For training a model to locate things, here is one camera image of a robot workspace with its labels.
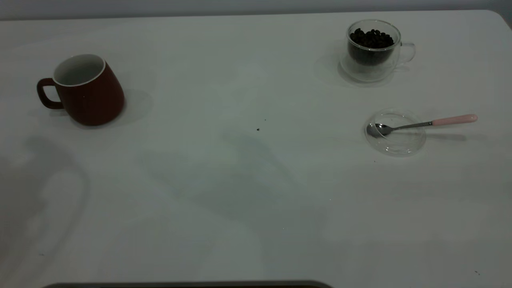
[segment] mug rim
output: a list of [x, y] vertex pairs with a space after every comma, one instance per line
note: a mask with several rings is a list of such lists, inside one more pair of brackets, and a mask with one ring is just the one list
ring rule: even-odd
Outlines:
[[[101, 61], [103, 62], [103, 67], [101, 68], [101, 71], [100, 71], [96, 76], [94, 76], [92, 79], [87, 80], [87, 81], [85, 81], [85, 82], [83, 82], [83, 83], [74, 84], [74, 85], [65, 85], [65, 84], [62, 84], [62, 83], [60, 83], [59, 81], [57, 81], [57, 79], [55, 79], [55, 74], [57, 73], [57, 70], [58, 70], [59, 68], [61, 68], [61, 66], [62, 66], [64, 63], [66, 63], [66, 62], [68, 62], [68, 61], [72, 60], [73, 58], [81, 57], [81, 56], [88, 56], [88, 55], [89, 55], [89, 56], [97, 57], [97, 58], [101, 59]], [[66, 60], [64, 60], [64, 61], [60, 62], [60, 63], [59, 63], [59, 65], [57, 65], [57, 67], [55, 68], [55, 70], [53, 70], [52, 80], [53, 80], [56, 84], [58, 84], [59, 86], [63, 86], [63, 87], [78, 87], [78, 86], [82, 86], [82, 85], [85, 85], [85, 84], [87, 84], [87, 83], [90, 83], [90, 82], [92, 82], [92, 81], [96, 80], [96, 79], [97, 79], [101, 74], [103, 74], [103, 72], [105, 71], [105, 68], [106, 68], [106, 61], [105, 61], [105, 59], [104, 59], [103, 57], [101, 57], [101, 56], [98, 56], [98, 55], [93, 54], [93, 53], [85, 53], [85, 54], [73, 55], [73, 56], [71, 56], [71, 57], [67, 58]]]
[[[396, 40], [396, 42], [391, 45], [391, 46], [387, 46], [385, 48], [368, 48], [368, 47], [365, 47], [365, 46], [362, 46], [362, 45], [359, 45], [357, 44], [356, 42], [354, 42], [351, 38], [350, 38], [350, 30], [352, 29], [352, 27], [354, 27], [356, 24], [359, 24], [361, 22], [381, 22], [381, 23], [384, 23], [384, 24], [387, 24], [389, 25], [391, 28], [393, 28], [395, 31], [396, 31], [396, 34], [398, 35], [398, 39]], [[380, 52], [380, 51], [386, 51], [386, 50], [391, 50], [391, 49], [394, 49], [396, 46], [398, 46], [399, 43], [401, 43], [401, 40], [402, 40], [402, 35], [400, 34], [400, 30], [398, 30], [398, 28], [396, 28], [393, 24], [389, 23], [389, 22], [386, 22], [384, 20], [379, 20], [379, 19], [364, 19], [364, 20], [359, 20], [357, 22], [354, 22], [352, 23], [349, 28], [347, 29], [347, 39], [348, 41], [360, 48], [360, 49], [363, 49], [363, 50], [367, 50], [367, 51], [375, 51], [375, 52]]]

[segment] glass cup handle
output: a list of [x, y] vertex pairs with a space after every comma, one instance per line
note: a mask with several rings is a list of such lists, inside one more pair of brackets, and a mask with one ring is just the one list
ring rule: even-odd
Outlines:
[[402, 42], [400, 44], [402, 47], [409, 47], [411, 48], [412, 52], [404, 57], [400, 57], [400, 60], [398, 61], [397, 66], [404, 65], [405, 63], [411, 61], [414, 58], [414, 55], [416, 55], [416, 45], [412, 42]]

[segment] clear glass saucer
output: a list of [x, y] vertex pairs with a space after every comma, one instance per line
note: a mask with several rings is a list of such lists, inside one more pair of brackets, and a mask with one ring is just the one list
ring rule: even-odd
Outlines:
[[410, 111], [388, 108], [373, 114], [365, 122], [363, 133], [370, 146], [377, 151], [390, 156], [409, 156], [421, 150], [425, 144], [426, 135], [423, 127], [397, 130], [384, 136], [375, 124], [395, 128], [420, 122], [421, 120]]

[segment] white table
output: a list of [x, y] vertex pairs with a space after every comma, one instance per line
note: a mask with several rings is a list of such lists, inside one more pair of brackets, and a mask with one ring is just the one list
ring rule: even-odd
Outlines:
[[[336, 49], [362, 18], [415, 42], [409, 71], [340, 77]], [[493, 12], [19, 21], [0, 35], [1, 287], [512, 285], [512, 32]], [[127, 98], [101, 128], [36, 95], [86, 52]], [[361, 132], [386, 107], [480, 119], [393, 158]]]

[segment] spoon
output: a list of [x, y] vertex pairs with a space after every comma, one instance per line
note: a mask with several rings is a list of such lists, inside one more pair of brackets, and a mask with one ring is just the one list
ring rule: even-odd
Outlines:
[[366, 126], [366, 133], [368, 133], [369, 135], [372, 135], [375, 138], [378, 138], [378, 137], [386, 136], [386, 135], [390, 134], [391, 132], [393, 132], [395, 130], [400, 130], [400, 129], [416, 128], [416, 127], [424, 127], [424, 126], [442, 126], [442, 125], [471, 123], [471, 122], [475, 122], [476, 120], [478, 120], [477, 115], [468, 114], [468, 115], [432, 120], [429, 122], [405, 125], [405, 126], [400, 126], [400, 127], [396, 127], [396, 128], [389, 127], [387, 125], [380, 124], [380, 123], [375, 123], [375, 127], [377, 129], [374, 129], [372, 127], [372, 124], [370, 123], [370, 124], [368, 124], [368, 126]]

